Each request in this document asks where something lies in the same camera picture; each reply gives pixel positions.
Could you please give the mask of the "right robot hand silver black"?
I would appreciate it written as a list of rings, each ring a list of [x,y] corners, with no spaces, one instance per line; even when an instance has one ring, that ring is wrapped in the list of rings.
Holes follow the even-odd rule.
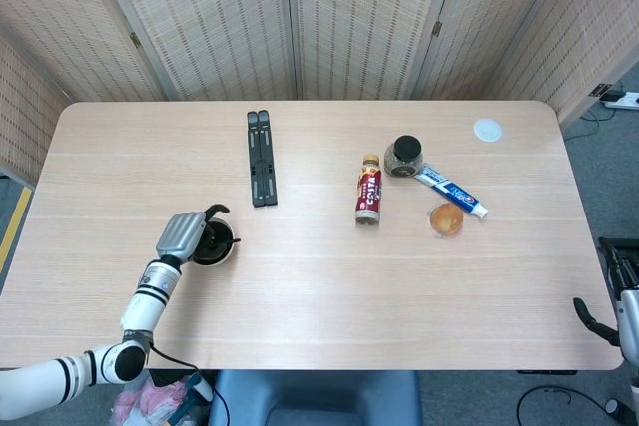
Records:
[[[619,347],[626,361],[638,366],[638,240],[601,236],[599,251],[606,262],[605,279],[614,296],[617,328],[598,322],[585,302],[573,298],[575,312],[591,332]]]

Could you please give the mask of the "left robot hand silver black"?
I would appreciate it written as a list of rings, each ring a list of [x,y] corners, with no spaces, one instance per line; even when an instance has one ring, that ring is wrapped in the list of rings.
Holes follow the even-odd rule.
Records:
[[[203,212],[175,214],[169,220],[157,245],[159,258],[171,256],[180,264],[216,265],[224,262],[237,242],[231,227],[216,217],[229,213],[222,204],[213,204]]]

